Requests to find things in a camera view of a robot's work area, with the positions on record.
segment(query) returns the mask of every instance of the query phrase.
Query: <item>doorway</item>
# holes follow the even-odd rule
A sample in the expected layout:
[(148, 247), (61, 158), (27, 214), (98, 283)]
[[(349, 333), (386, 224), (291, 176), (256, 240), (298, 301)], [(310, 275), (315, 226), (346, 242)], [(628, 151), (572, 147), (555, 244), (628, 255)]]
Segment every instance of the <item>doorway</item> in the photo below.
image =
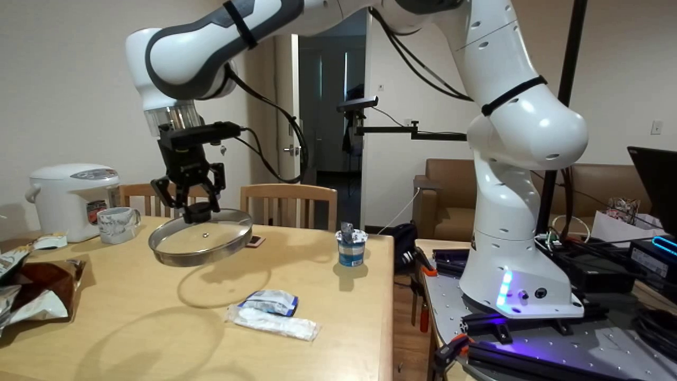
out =
[(367, 11), (298, 39), (298, 114), (312, 148), (305, 182), (339, 190), (339, 222), (359, 226), (363, 138), (336, 110), (365, 98)]

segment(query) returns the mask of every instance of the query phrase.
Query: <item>robotic arm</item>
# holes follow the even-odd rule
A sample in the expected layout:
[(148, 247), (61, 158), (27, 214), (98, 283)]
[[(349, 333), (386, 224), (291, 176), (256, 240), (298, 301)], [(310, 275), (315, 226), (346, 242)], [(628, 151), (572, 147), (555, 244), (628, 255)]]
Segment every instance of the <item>robotic arm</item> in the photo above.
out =
[[(204, 160), (202, 145), (239, 130), (205, 127), (195, 99), (232, 89), (228, 60), (276, 35), (318, 35), (367, 7), (397, 32), (436, 22), (468, 95), (483, 108), (468, 130), (479, 208), (461, 290), (517, 320), (582, 317), (565, 273), (533, 247), (540, 203), (530, 170), (570, 168), (585, 153), (588, 130), (536, 75), (511, 0), (228, 0), (195, 24), (129, 36), (129, 66), (148, 123), (162, 133), (167, 178), (181, 193), (192, 185), (216, 195), (225, 189), (223, 168)], [(216, 197), (204, 211), (219, 211)]]

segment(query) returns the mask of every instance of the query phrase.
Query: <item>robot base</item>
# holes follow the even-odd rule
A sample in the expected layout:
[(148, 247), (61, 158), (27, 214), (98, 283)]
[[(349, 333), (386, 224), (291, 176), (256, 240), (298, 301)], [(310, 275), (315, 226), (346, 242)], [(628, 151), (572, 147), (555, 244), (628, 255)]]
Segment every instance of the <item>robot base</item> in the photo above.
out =
[(575, 320), (585, 315), (582, 301), (572, 294), (570, 278), (522, 242), (511, 248), (488, 244), (472, 250), (460, 286), (465, 297), (507, 320)]

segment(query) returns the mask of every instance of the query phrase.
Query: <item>white wall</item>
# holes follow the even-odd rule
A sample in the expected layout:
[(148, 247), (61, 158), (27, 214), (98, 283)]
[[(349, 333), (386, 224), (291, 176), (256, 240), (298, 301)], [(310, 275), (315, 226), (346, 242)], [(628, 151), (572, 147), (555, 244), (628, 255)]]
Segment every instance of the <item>white wall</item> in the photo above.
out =
[[(125, 58), (127, 35), (204, 17), (219, 0), (3, 0), (0, 2), (0, 240), (38, 229), (34, 205), (26, 203), (27, 176), (44, 166), (89, 161), (119, 170), (122, 182), (164, 176), (155, 138), (132, 86)], [(272, 47), (241, 56), (236, 69), (272, 93)], [(241, 91), (199, 107), (208, 122), (244, 126), (273, 123), (266, 110), (248, 104)], [(228, 189), (225, 205), (237, 203), (237, 189), (261, 174), (250, 153), (226, 143)]]
[[(574, 0), (517, 0), (533, 66), (559, 93)], [(677, 2), (591, 0), (572, 108), (586, 117), (591, 145), (585, 164), (631, 164), (628, 145), (677, 148)], [(404, 39), (429, 69), (460, 86), (452, 58), (436, 25)], [(395, 118), (420, 118), (421, 130), (465, 131), (477, 107), (447, 99), (418, 81), (386, 41), (369, 29), (369, 87)], [(659, 122), (662, 135), (649, 135)], [(369, 126), (391, 126), (370, 112)], [(410, 143), (369, 135), (365, 160), (365, 224), (410, 220), (412, 178), (429, 158), (469, 158), (464, 143)]]

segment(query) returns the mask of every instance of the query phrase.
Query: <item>desk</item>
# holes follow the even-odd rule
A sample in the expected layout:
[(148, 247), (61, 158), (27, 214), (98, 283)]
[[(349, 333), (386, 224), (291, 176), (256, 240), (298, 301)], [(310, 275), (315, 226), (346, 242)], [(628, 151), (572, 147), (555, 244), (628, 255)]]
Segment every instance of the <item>desk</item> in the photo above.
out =
[[(0, 380), (391, 380), (394, 242), (370, 238), (367, 266), (336, 266), (326, 232), (255, 226), (266, 242), (199, 270), (165, 268), (146, 242), (100, 240), (34, 260), (86, 256), (73, 322), (10, 327)], [(225, 306), (259, 288), (301, 298), (297, 317), (319, 325), (313, 343), (225, 325)]]
[[(418, 240), (418, 247), (431, 256), (438, 248), (464, 248), (464, 244)], [(423, 286), (434, 311), (436, 338), (431, 343), (448, 343), (461, 333), (461, 317), (469, 314), (457, 278), (423, 278)], [(676, 306), (662, 298), (651, 288), (635, 283), (635, 304), (620, 304), (620, 309), (610, 311), (607, 320), (582, 322), (572, 327), (572, 338), (557, 335), (550, 327), (515, 331), (513, 345), (500, 345), (492, 335), (474, 338), (477, 342), (500, 345), (507, 352), (538, 353), (547, 360), (564, 364), (585, 364), (594, 370), (603, 370), (613, 378), (628, 380), (677, 380), (677, 364), (645, 345), (635, 331), (628, 328), (631, 311), (642, 304), (647, 307), (661, 307), (676, 314)], [(485, 380), (483, 370), (464, 364), (468, 372)], [(455, 364), (447, 380), (465, 380), (464, 368)]]

